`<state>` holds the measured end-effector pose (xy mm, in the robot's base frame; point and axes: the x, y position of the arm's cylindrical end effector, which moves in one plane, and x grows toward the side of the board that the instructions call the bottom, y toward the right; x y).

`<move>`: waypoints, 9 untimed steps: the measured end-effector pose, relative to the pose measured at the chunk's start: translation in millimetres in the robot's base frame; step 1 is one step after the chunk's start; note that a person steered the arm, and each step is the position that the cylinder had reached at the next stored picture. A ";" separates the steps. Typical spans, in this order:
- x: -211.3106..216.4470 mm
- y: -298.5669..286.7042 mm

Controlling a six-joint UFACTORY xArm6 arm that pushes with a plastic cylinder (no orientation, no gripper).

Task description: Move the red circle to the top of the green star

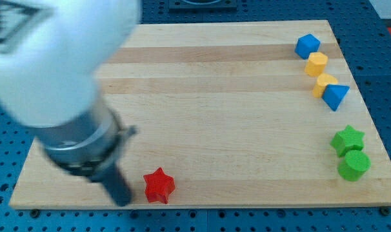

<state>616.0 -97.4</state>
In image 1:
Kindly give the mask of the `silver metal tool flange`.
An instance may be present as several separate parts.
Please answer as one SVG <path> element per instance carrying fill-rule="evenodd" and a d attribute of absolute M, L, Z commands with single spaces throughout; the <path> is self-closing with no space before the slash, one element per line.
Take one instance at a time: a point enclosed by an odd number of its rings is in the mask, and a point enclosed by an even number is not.
<path fill-rule="evenodd" d="M 75 176 L 92 177 L 116 164 L 137 128 L 122 126 L 121 119 L 99 97 L 68 122 L 32 131 L 57 166 Z"/>

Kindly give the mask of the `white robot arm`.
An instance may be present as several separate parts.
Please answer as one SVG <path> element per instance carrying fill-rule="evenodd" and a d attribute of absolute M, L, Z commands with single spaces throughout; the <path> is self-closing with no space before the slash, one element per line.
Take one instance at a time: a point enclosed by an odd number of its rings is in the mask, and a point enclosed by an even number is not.
<path fill-rule="evenodd" d="M 0 1 L 0 105 L 66 172 L 132 192 L 117 160 L 136 133 L 103 99 L 95 71 L 141 20 L 136 0 Z"/>

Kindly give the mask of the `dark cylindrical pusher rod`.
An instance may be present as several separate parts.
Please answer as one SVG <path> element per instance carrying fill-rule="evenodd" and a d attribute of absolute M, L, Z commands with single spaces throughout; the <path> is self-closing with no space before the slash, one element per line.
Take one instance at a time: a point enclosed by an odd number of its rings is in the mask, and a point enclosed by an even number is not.
<path fill-rule="evenodd" d="M 117 206 L 123 207 L 131 202 L 132 191 L 116 163 L 112 163 L 88 179 L 90 182 L 100 183 Z"/>

